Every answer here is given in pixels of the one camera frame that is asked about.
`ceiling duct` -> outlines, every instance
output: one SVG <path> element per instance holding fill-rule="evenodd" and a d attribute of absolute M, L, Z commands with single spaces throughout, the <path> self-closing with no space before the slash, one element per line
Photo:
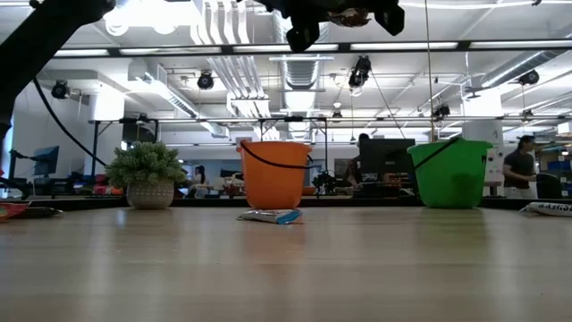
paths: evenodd
<path fill-rule="evenodd" d="M 572 25 L 568 25 L 563 29 L 556 38 L 572 38 Z M 527 72 L 548 63 L 550 60 L 563 55 L 566 52 L 567 50 L 524 52 L 496 70 L 486 73 L 480 80 L 481 86 L 486 88 L 495 88 L 508 81 L 517 79 Z"/>
<path fill-rule="evenodd" d="M 273 19 L 276 42 L 288 43 L 286 33 L 292 28 L 290 19 L 283 19 L 278 11 L 274 11 Z M 325 42 L 327 38 L 328 22 L 320 23 L 320 38 L 316 42 Z M 284 89 L 288 90 L 288 92 L 283 94 L 284 105 L 286 105 L 287 109 L 295 111 L 297 114 L 308 116 L 308 112 L 314 108 L 316 95 L 315 92 L 308 90 L 317 88 L 322 61 L 318 59 L 315 61 L 311 60 L 312 57 L 319 57 L 320 55 L 303 56 L 308 57 L 308 60 L 288 60 L 282 61 L 280 64 Z M 309 130 L 309 122 L 289 124 L 290 134 L 296 139 L 305 138 L 309 134 Z"/>
<path fill-rule="evenodd" d="M 129 78 L 147 84 L 147 90 L 166 100 L 171 106 L 179 109 L 189 118 L 209 118 L 208 115 L 197 112 L 194 104 L 188 101 L 177 89 L 171 88 L 167 81 L 167 71 L 161 66 L 156 67 L 154 75 L 147 71 L 147 64 L 136 61 L 130 64 Z M 229 138 L 230 130 L 215 123 L 202 122 L 201 125 L 211 132 L 214 138 Z"/>

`black handle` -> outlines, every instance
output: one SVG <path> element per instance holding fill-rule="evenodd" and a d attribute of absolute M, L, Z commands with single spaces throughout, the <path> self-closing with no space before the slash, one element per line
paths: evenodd
<path fill-rule="evenodd" d="M 438 154 L 440 154 L 441 152 L 443 152 L 446 148 L 450 147 L 451 145 L 455 144 L 457 141 L 459 141 L 461 138 L 457 137 L 457 138 L 453 138 L 451 140 L 449 140 L 449 142 L 447 142 L 444 146 L 440 147 L 439 149 L 437 149 L 435 152 L 433 152 L 432 154 L 430 154 L 428 157 L 424 158 L 421 162 L 419 162 L 416 166 L 415 166 L 415 170 L 417 170 L 418 168 L 421 167 L 421 165 L 426 164 L 427 162 L 429 162 L 429 160 L 431 160 L 434 157 L 437 157 Z"/>
<path fill-rule="evenodd" d="M 254 152 L 250 151 L 250 149 L 247 148 L 246 144 L 244 144 L 243 142 L 240 143 L 240 147 L 244 148 L 244 150 L 247 151 L 247 153 L 250 154 L 256 160 L 258 160 L 264 164 L 267 164 L 267 165 L 277 166 L 277 167 L 286 168 L 286 169 L 298 169 L 298 170 L 309 170 L 309 169 L 321 167 L 320 165 L 283 165 L 283 164 L 277 164 L 275 162 L 268 161 L 268 160 L 263 159 L 262 157 L 257 156 L 256 154 L 254 154 Z M 314 159 L 311 156 L 307 156 L 307 158 L 308 158 L 308 160 L 310 160 L 311 163 L 314 162 Z"/>

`desk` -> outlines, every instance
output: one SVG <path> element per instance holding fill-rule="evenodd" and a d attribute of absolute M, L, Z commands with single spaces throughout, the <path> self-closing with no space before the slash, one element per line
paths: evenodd
<path fill-rule="evenodd" d="M 0 229 L 0 320 L 569 321 L 572 220 L 516 211 L 101 209 Z"/>

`orange bucket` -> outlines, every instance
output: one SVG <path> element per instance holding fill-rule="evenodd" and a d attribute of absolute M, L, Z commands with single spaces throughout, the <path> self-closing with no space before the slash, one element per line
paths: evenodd
<path fill-rule="evenodd" d="M 242 147 L 236 149 L 242 156 L 248 204 L 267 210 L 295 208 L 302 199 L 306 171 L 303 167 L 312 148 L 293 142 L 242 141 L 240 144 L 251 152 Z"/>

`security camera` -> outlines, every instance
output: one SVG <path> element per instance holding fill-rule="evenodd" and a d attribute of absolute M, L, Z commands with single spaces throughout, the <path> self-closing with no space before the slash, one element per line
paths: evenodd
<path fill-rule="evenodd" d="M 351 75 L 349 76 L 348 84 L 353 89 L 360 88 L 364 86 L 368 74 L 372 70 L 372 62 L 369 61 L 369 56 L 361 55 L 357 60 L 356 66 L 351 70 Z"/>
<path fill-rule="evenodd" d="M 70 89 L 67 80 L 56 80 L 52 87 L 52 96 L 57 99 L 66 99 L 70 97 Z"/>
<path fill-rule="evenodd" d="M 213 80 L 213 76 L 211 71 L 202 71 L 200 73 L 200 77 L 197 81 L 197 86 L 200 89 L 208 90 L 211 89 L 215 85 L 215 80 Z"/>
<path fill-rule="evenodd" d="M 526 74 L 520 76 L 520 78 L 518 79 L 518 83 L 522 86 L 534 85 L 539 80 L 540 80 L 540 75 L 538 74 L 538 72 L 532 70 L 532 71 L 527 72 Z"/>

